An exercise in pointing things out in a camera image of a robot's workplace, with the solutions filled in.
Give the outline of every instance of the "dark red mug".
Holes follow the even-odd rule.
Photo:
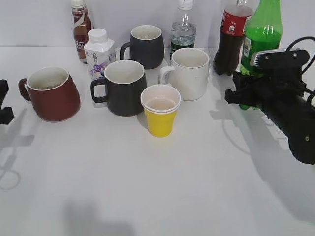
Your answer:
[[[22,97],[30,101],[38,116],[47,121],[62,121],[80,109],[77,87],[69,73],[58,67],[46,67],[19,81]]]

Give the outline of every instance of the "green bottle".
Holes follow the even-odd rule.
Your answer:
[[[281,21],[280,0],[260,0],[260,4],[245,27],[241,73],[263,76],[262,70],[251,66],[252,55],[259,51],[277,49],[284,29]],[[244,110],[249,106],[240,105]]]

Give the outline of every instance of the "black object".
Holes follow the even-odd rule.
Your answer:
[[[258,59],[264,73],[261,78],[234,72],[236,91],[227,90],[225,99],[228,103],[259,107],[288,137],[295,158],[314,165],[315,107],[303,96],[308,92],[312,99],[315,94],[302,81],[302,66],[310,55],[305,50],[290,51],[292,47],[293,44],[286,52],[263,54]]]
[[[220,32],[219,49],[213,61],[213,69],[218,75],[232,75],[236,70],[244,37]]]
[[[120,60],[124,59],[126,48],[130,47],[130,59],[147,69],[160,66],[164,59],[162,31],[155,26],[138,26],[131,32],[130,42],[122,45]]]
[[[105,85],[106,96],[95,97],[94,87]],[[98,79],[91,82],[90,91],[95,103],[107,102],[108,109],[119,116],[134,116],[143,111],[140,96],[147,87],[145,74],[137,81],[129,84],[118,84],[108,79]]]
[[[0,124],[10,124],[14,119],[14,114],[11,107],[1,109],[5,96],[9,91],[8,82],[0,80]]]

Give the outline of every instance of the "bottle cap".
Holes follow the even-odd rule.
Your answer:
[[[181,10],[192,10],[193,0],[178,0],[178,3]]]
[[[83,8],[85,7],[85,0],[71,0],[71,5],[73,8]]]
[[[88,35],[92,43],[105,43],[107,41],[107,32],[104,29],[92,29]]]

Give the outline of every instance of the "yellow cup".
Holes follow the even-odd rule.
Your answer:
[[[168,85],[153,85],[142,92],[141,103],[149,132],[160,138],[168,136],[173,130],[174,119],[181,103],[180,93]]]
[[[156,137],[166,137],[173,130],[174,119],[177,110],[169,114],[158,114],[144,109],[148,120],[149,132]]]

